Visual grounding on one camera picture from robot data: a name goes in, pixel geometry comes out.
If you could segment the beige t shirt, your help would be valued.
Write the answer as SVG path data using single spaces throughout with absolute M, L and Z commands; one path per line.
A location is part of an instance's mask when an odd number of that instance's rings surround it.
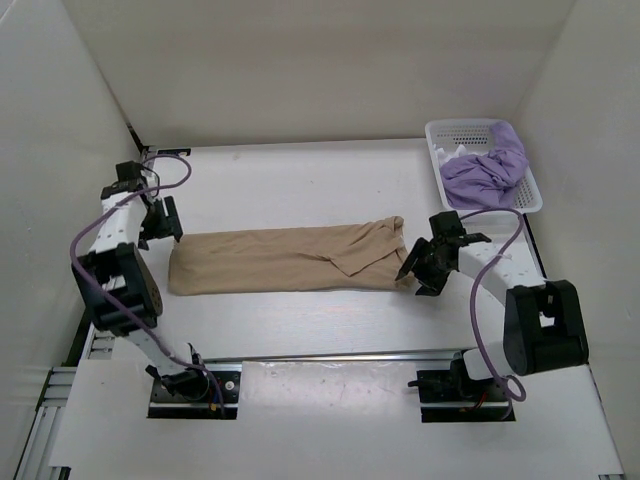
M 178 296 L 316 290 L 408 290 L 404 219 L 363 224 L 190 234 L 169 259 Z

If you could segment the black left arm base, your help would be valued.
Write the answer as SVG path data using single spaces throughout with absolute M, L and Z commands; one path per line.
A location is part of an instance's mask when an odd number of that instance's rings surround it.
M 208 364 L 217 387 L 201 372 L 161 378 L 153 374 L 147 417 L 150 419 L 235 420 L 238 414 L 242 367 Z

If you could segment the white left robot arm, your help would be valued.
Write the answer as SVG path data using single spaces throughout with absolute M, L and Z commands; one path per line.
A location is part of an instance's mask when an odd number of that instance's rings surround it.
M 72 271 L 95 328 L 123 338 L 149 361 L 147 372 L 169 392 L 188 400 L 206 395 L 210 377 L 193 346 L 178 347 L 156 331 L 163 314 L 160 289 L 141 250 L 148 242 L 183 235 L 171 196 L 150 200 L 144 191 L 101 193 L 102 216 L 95 222 L 96 240 L 89 251 L 76 253 L 72 242 Z

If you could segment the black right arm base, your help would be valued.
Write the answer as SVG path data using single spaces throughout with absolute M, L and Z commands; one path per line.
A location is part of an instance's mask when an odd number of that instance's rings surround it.
M 423 424 L 516 421 L 513 406 L 496 381 L 472 380 L 462 359 L 452 360 L 448 370 L 418 370 L 407 387 L 418 393 Z

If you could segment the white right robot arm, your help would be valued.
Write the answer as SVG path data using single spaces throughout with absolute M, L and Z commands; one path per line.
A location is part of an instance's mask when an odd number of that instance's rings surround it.
M 413 276 L 419 295 L 435 297 L 452 272 L 473 280 L 469 309 L 476 339 L 476 347 L 461 354 L 463 366 L 449 375 L 450 390 L 458 398 L 476 397 L 490 378 L 524 377 L 588 362 L 580 301 L 571 282 L 545 279 L 480 233 L 418 239 L 396 279 Z M 481 289 L 504 307 L 499 342 L 481 339 L 476 312 Z

